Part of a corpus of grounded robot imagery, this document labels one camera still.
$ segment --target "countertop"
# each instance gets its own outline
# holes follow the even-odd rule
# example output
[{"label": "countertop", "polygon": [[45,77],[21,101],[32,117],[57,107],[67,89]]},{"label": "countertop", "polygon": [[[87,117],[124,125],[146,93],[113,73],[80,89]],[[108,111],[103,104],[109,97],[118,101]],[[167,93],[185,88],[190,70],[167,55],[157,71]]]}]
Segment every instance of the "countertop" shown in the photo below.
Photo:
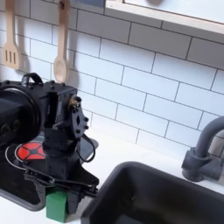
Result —
[{"label": "countertop", "polygon": [[[136,146],[133,143],[106,136],[92,129],[87,132],[87,135],[97,140],[99,147],[97,148],[94,161],[89,164],[84,164],[83,167],[99,178],[101,181],[99,187],[102,186],[117,165],[127,161],[137,161],[163,172],[168,172],[181,179],[183,178],[181,174],[182,161],[167,157],[153,150]],[[219,183],[204,180],[200,182],[199,185],[224,194],[224,178],[221,178]],[[77,213],[68,218],[68,223],[81,224],[81,214],[90,200],[89,198],[85,198],[80,203]],[[45,209],[40,212],[30,212],[4,198],[0,198],[0,209],[1,223],[5,224],[58,223],[46,218]]]}]

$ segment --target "tiled backsplash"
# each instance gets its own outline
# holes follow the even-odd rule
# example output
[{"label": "tiled backsplash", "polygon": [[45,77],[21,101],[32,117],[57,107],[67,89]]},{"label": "tiled backsplash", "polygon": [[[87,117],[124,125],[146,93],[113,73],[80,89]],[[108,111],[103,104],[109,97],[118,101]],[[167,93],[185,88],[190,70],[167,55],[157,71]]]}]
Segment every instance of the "tiled backsplash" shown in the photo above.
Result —
[{"label": "tiled backsplash", "polygon": [[[4,46],[0,0],[0,47]],[[23,65],[1,63],[0,79],[36,72],[53,79],[58,1],[16,1]],[[78,88],[91,127],[134,144],[183,158],[203,128],[224,116],[224,36],[72,2],[68,84]],[[224,132],[211,152],[220,156]]]}]

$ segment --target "gray faucet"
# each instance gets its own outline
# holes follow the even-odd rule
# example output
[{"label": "gray faucet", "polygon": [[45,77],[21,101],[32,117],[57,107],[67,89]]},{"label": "gray faucet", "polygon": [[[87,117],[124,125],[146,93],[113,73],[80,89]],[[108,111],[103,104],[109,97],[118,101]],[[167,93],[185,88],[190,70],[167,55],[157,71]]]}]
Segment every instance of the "gray faucet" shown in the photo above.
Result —
[{"label": "gray faucet", "polygon": [[215,135],[221,130],[224,130],[224,116],[211,121],[202,130],[197,146],[185,154],[182,173],[186,179],[192,182],[200,182],[204,177],[219,180],[223,158],[214,157],[208,151]]}]

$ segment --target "wooden spoon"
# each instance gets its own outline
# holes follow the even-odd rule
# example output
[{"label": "wooden spoon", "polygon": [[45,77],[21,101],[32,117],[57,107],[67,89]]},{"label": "wooden spoon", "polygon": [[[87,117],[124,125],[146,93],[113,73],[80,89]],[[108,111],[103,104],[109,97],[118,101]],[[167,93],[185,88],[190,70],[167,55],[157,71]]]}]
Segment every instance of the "wooden spoon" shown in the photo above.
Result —
[{"label": "wooden spoon", "polygon": [[59,48],[58,56],[53,63],[53,72],[57,82],[66,82],[69,74],[67,62],[67,27],[69,21],[69,0],[59,3]]},{"label": "wooden spoon", "polygon": [[7,41],[3,47],[3,64],[18,70],[21,63],[21,52],[18,49],[15,38],[15,2],[5,0],[6,34]]}]

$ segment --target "green object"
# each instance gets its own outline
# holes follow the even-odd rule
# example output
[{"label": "green object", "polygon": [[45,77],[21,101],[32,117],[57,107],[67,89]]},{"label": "green object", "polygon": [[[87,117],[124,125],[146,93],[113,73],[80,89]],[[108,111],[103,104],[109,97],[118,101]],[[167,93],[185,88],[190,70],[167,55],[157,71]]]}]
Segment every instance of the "green object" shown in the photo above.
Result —
[{"label": "green object", "polygon": [[67,193],[49,192],[46,196],[46,217],[48,219],[66,222],[67,219]]}]

